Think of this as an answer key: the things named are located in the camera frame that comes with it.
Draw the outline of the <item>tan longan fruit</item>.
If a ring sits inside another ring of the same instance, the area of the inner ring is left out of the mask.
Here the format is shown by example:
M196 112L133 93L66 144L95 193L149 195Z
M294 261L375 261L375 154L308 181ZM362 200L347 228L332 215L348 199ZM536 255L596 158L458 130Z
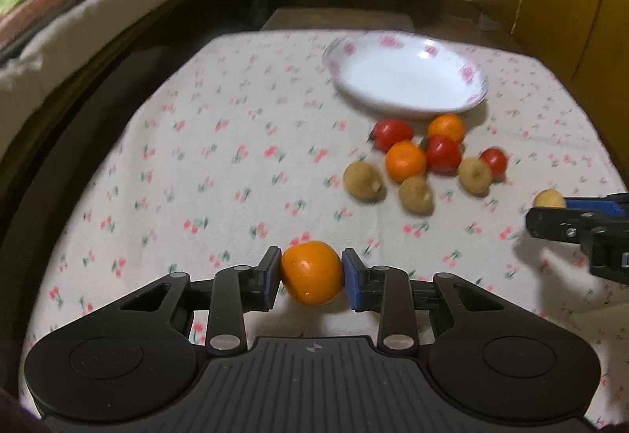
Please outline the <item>tan longan fruit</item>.
M434 212L433 190L423 176L410 176L402 182L398 196L407 212L418 216L429 216Z
M367 161L354 161L343 172L343 185L357 201L374 203L386 197L383 176Z
M464 158L458 166L457 176L461 187L475 196L486 196L494 181L490 167L479 158Z
M548 207L548 209L566 209L564 196L556 189L545 189L538 193L533 201L534 207Z

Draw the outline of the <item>orange tangerine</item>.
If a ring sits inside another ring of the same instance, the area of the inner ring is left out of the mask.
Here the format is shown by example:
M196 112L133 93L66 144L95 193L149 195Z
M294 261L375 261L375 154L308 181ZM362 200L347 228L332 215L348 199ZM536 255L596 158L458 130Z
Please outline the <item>orange tangerine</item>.
M454 143L462 143L467 130L464 120L455 114L444 114L433 119L427 127L427 135L430 137L446 136Z
M402 183L411 176L424 176L427 171L427 157L412 141L399 141L387 151L385 167L388 176L395 183Z
M283 253L280 276L288 294L304 305L328 304L343 289L341 260L323 241L307 241Z

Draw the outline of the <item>red cherry tomato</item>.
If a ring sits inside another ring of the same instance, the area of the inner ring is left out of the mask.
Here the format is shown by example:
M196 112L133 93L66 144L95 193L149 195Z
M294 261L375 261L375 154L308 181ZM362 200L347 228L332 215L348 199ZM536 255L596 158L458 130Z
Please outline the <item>red cherry tomato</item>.
M495 182L502 182L505 179L509 158L502 149L487 148L480 154L480 158L490 168Z
M461 147L445 135L432 135L422 139L420 147L427 158L427 169L439 174L453 174L463 159Z
M387 152L396 143L413 138L414 130L408 123L401 119L386 118L376 122L368 140L376 150Z

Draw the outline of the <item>cherry print tablecloth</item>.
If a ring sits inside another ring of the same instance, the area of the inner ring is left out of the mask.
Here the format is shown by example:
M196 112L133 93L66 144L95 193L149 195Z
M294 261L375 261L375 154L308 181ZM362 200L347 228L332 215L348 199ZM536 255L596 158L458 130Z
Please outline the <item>cherry print tablecloth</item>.
M271 246L309 240L353 248L430 280L456 273L587 339L602 367L587 416L628 418L628 289L590 275L575 246L534 239L534 197L623 189L598 135L535 59L482 47L464 53L489 95L466 118L468 155L498 147L508 177L484 198L434 176L434 214L407 214L394 186L376 205L342 185L354 161L380 166L372 115L335 91L322 53L331 32L217 38L138 107L97 170L50 257L26 342L172 271L195 280L256 264Z

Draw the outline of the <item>white floral plate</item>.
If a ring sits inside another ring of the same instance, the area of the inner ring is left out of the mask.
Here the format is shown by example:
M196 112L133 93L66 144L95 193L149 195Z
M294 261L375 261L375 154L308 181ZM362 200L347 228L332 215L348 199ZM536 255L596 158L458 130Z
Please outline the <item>white floral plate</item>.
M432 117L482 103L488 79L453 44L426 36L371 31L335 39L322 62L337 88L379 112Z

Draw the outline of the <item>beige mattress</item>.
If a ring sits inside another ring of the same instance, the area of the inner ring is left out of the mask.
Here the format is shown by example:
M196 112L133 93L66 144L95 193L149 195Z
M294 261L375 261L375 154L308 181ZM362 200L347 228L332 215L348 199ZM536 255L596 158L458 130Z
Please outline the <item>beige mattress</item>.
M118 35L169 0L72 0L1 53L1 151L57 86Z

